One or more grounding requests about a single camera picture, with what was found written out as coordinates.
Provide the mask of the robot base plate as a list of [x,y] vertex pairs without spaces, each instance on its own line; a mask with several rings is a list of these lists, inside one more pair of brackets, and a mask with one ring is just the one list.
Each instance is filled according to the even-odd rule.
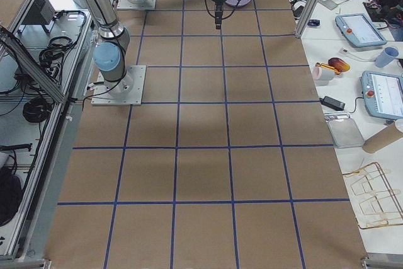
[[102,84],[95,86],[91,104],[93,106],[127,106],[142,104],[146,66],[127,66],[126,76],[115,87],[115,84],[105,82],[99,72],[97,81]]

